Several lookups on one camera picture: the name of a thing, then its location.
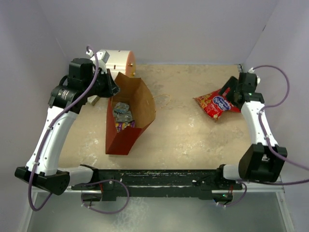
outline red chip bag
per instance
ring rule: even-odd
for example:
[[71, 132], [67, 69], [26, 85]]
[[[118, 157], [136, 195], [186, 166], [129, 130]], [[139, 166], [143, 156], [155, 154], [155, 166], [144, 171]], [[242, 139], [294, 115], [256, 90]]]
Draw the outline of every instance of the red chip bag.
[[222, 112], [226, 110], [240, 113], [237, 107], [226, 100], [226, 95], [230, 91], [230, 88], [228, 88], [222, 96], [219, 95], [219, 91], [220, 89], [194, 99], [205, 113], [215, 120], [218, 120]]

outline bag label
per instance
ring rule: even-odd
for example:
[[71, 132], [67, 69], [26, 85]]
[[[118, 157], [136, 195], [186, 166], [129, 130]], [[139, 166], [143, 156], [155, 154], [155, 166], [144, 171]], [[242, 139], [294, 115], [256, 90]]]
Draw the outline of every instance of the bag label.
[[230, 110], [231, 109], [231, 106], [230, 104], [224, 100], [223, 97], [221, 96], [216, 96], [212, 99], [213, 103], [215, 103], [216, 105], [218, 105], [218, 107], [221, 109], [221, 110]]

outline glass panel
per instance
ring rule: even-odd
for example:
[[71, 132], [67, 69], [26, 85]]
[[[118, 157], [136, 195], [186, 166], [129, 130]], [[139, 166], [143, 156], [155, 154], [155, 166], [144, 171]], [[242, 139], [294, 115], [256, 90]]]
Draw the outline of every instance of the glass panel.
[[[235, 199], [241, 193], [235, 193]], [[36, 205], [46, 197], [39, 193]], [[125, 203], [94, 202], [94, 208], [116, 210]], [[33, 212], [28, 232], [285, 232], [276, 193], [247, 193], [230, 208], [195, 198], [131, 198], [127, 208], [102, 215], [81, 207], [80, 193], [52, 196], [39, 212]]]

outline paper bag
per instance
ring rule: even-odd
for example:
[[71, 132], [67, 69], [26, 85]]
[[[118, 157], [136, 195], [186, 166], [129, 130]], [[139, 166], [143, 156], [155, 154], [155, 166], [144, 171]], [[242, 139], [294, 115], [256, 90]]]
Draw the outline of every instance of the paper bag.
[[[155, 119], [154, 98], [141, 78], [129, 78], [118, 73], [115, 83], [120, 92], [109, 99], [106, 114], [105, 153], [110, 155], [127, 155], [138, 137]], [[118, 102], [129, 104], [135, 127], [126, 127], [117, 132], [112, 115]]]

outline beige tabletop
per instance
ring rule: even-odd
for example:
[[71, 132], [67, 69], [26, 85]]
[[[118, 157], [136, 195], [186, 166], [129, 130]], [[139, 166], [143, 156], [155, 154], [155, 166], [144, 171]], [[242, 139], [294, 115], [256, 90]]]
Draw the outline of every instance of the beige tabletop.
[[107, 99], [86, 104], [63, 146], [59, 167], [88, 164], [100, 169], [214, 169], [236, 164], [250, 146], [242, 114], [224, 112], [218, 122], [204, 113], [194, 97], [222, 87], [236, 65], [138, 65], [154, 96], [156, 119], [129, 155], [105, 154]]

